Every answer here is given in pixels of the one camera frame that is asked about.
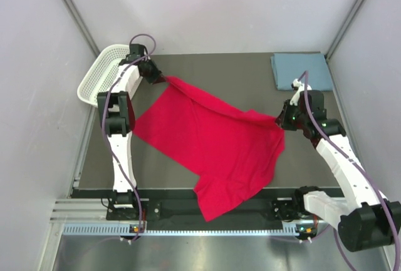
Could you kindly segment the red t shirt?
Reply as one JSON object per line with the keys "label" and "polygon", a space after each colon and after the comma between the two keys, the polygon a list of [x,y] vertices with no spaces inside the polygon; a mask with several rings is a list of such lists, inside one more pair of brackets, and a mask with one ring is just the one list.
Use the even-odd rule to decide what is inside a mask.
{"label": "red t shirt", "polygon": [[167,82],[134,133],[199,177],[194,192],[210,222],[272,182],[284,131],[273,116],[241,111],[174,76]]}

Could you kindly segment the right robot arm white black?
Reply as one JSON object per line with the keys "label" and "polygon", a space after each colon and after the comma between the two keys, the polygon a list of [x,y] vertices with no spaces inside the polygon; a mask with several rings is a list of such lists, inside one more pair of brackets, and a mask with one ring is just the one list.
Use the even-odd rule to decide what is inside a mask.
{"label": "right robot arm white black", "polygon": [[317,215],[337,231],[350,252],[396,245],[400,231],[400,202],[390,202],[375,192],[355,156],[345,129],[329,119],[321,91],[297,87],[284,102],[276,124],[301,130],[324,159],[338,182],[345,202],[328,196],[319,187],[301,187],[292,196],[292,209],[300,218]]}

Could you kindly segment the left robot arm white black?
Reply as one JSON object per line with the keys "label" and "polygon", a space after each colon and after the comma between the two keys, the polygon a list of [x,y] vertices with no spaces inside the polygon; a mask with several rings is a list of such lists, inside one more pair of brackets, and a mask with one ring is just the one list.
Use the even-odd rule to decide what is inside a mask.
{"label": "left robot arm white black", "polygon": [[114,182],[109,210],[120,209],[131,219],[137,218],[142,211],[132,168],[131,143],[136,121],[132,98],[143,79],[149,84],[166,81],[146,46],[130,44],[128,54],[118,64],[116,80],[108,91],[99,92],[96,97],[102,135],[113,162]]}

